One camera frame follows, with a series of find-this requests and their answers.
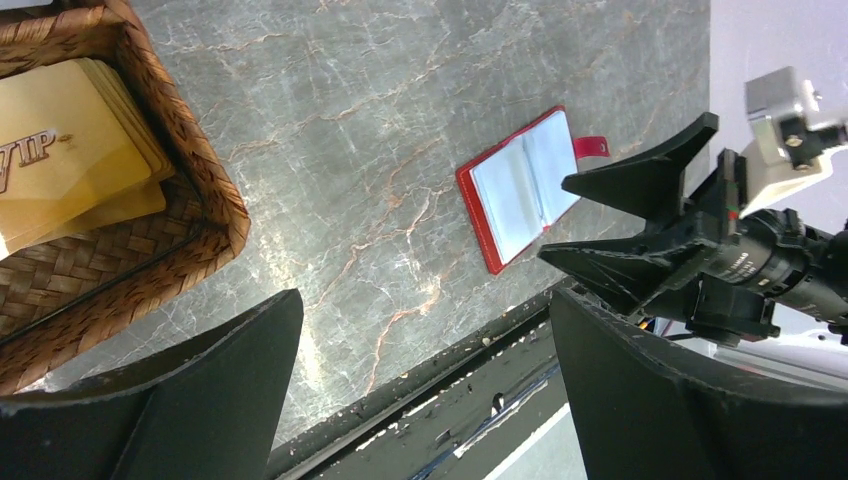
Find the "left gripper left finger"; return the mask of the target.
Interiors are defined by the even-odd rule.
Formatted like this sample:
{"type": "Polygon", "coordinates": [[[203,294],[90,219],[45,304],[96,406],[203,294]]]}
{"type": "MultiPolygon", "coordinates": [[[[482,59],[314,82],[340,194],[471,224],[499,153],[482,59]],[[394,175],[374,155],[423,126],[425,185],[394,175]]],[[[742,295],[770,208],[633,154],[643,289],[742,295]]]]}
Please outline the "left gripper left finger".
{"type": "Polygon", "coordinates": [[[259,479],[303,324],[297,290],[62,390],[1,400],[5,479],[259,479]]]}

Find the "gold card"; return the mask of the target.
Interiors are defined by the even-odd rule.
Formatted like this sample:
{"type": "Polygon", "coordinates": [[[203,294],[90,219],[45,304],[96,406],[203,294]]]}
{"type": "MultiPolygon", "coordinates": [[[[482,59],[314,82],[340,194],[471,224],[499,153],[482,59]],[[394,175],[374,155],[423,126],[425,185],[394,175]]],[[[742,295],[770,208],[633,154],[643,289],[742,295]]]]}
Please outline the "gold card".
{"type": "Polygon", "coordinates": [[[175,169],[117,71],[79,58],[1,81],[1,255],[175,169]]]}

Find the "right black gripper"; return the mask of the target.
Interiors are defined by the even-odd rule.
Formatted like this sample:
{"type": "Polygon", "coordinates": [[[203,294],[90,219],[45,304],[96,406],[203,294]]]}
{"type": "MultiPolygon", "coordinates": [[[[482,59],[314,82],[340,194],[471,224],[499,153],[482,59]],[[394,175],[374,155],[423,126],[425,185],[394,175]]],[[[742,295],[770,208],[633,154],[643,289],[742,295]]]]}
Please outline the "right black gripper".
{"type": "MultiPolygon", "coordinates": [[[[685,170],[719,128],[704,112],[661,144],[618,162],[568,175],[564,191],[665,229],[682,215],[685,170]]],[[[629,238],[546,244],[538,257],[624,317],[666,317],[719,344],[776,338],[776,304],[809,269],[806,228],[797,213],[741,216],[746,159],[723,150],[694,204],[705,228],[629,238]]]]}

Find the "red leather card holder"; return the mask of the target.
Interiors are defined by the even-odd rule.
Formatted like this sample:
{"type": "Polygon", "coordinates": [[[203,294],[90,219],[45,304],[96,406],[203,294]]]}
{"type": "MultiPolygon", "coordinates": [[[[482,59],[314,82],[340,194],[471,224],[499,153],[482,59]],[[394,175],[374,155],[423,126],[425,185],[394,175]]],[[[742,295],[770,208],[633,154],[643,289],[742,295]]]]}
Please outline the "red leather card holder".
{"type": "Polygon", "coordinates": [[[557,105],[456,170],[488,272],[500,274],[580,199],[565,177],[587,157],[608,157],[604,136],[572,135],[557,105]]]}

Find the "orange VIP card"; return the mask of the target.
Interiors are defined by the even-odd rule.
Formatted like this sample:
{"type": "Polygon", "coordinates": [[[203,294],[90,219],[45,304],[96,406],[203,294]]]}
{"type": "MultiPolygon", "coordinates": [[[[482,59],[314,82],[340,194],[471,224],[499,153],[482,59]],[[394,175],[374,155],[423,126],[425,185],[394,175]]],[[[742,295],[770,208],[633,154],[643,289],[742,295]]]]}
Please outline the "orange VIP card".
{"type": "Polygon", "coordinates": [[[155,214],[163,211],[165,206],[166,200],[161,185],[158,182],[152,182],[121,194],[68,220],[31,242],[30,246],[155,214]]]}

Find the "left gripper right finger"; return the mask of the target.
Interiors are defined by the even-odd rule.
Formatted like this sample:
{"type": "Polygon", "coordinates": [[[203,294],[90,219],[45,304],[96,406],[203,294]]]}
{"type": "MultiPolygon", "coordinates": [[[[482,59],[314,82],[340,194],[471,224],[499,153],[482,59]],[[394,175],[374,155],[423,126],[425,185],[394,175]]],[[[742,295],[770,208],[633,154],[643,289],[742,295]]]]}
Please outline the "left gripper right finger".
{"type": "Polygon", "coordinates": [[[591,479],[843,479],[847,396],[710,359],[553,293],[549,317],[591,479]]]}

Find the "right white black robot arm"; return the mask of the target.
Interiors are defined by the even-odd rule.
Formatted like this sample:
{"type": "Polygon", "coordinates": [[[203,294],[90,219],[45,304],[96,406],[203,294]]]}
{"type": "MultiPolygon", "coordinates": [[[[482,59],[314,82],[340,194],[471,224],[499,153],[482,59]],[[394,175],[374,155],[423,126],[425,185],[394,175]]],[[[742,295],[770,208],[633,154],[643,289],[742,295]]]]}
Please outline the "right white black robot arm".
{"type": "Polygon", "coordinates": [[[547,244],[540,258],[618,314],[685,324],[720,344],[775,338],[782,305],[847,332],[847,235],[803,223],[791,209],[745,212],[748,159],[724,150],[690,195],[688,164],[717,132],[700,115],[643,153],[567,176],[569,193],[641,218],[641,233],[547,244]]]}

